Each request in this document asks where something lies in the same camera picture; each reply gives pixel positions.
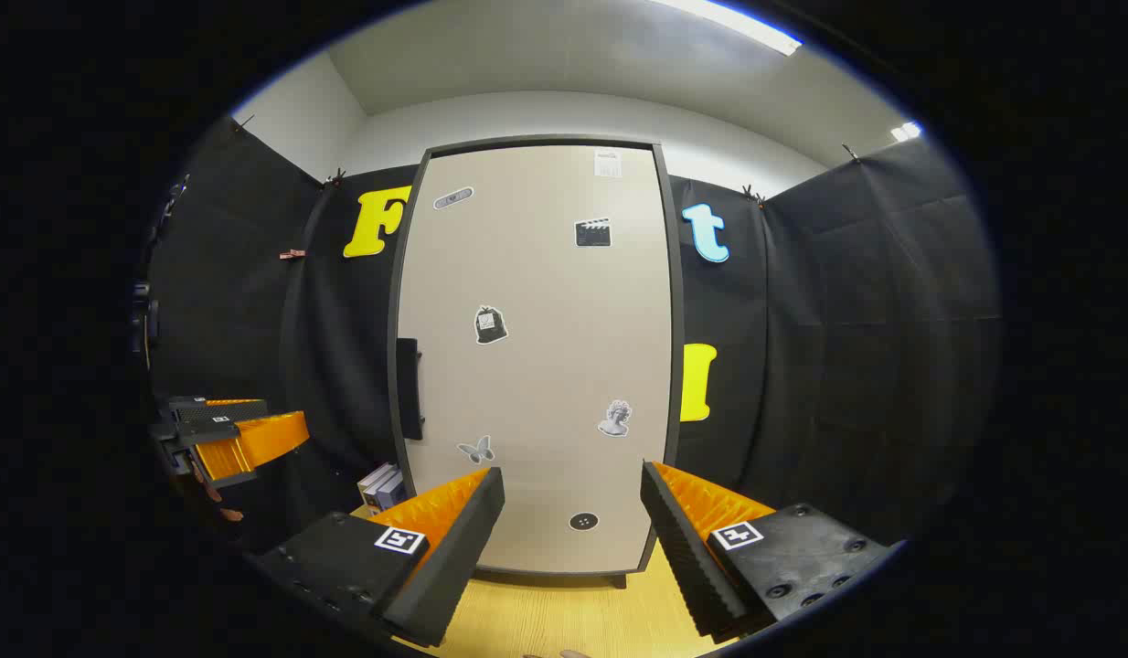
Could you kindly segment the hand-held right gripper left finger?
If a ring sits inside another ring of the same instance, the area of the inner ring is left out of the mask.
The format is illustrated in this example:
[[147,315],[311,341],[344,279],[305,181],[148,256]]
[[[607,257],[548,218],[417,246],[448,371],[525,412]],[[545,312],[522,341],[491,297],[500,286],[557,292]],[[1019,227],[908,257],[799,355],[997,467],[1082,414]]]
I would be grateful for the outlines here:
[[485,467],[370,519],[327,514],[252,562],[359,637],[442,644],[503,505],[502,472]]

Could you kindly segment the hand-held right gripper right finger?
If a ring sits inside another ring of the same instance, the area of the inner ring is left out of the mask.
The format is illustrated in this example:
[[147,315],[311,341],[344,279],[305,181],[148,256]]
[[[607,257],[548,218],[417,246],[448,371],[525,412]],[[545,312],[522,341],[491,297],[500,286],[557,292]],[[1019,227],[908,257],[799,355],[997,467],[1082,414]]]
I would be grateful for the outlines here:
[[695,629],[714,642],[803,623],[897,556],[816,505],[773,509],[661,462],[641,466],[640,499]]

